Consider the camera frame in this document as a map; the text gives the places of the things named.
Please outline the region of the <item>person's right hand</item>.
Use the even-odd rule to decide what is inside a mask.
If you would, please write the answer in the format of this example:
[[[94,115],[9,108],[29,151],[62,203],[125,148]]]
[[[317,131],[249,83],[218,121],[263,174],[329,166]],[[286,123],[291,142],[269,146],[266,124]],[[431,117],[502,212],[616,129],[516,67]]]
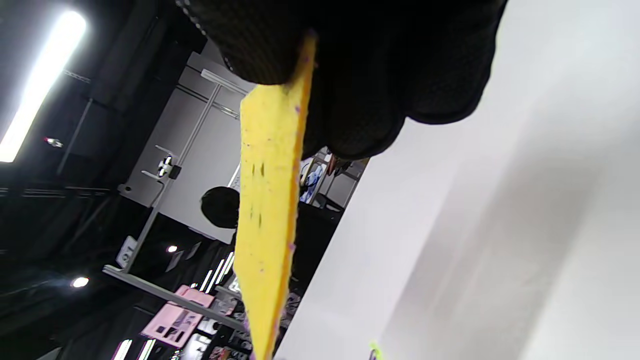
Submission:
[[[505,0],[178,0],[253,84],[293,75],[308,34],[317,50],[302,158],[328,148],[374,157],[407,117],[449,125],[477,108],[490,78]]]

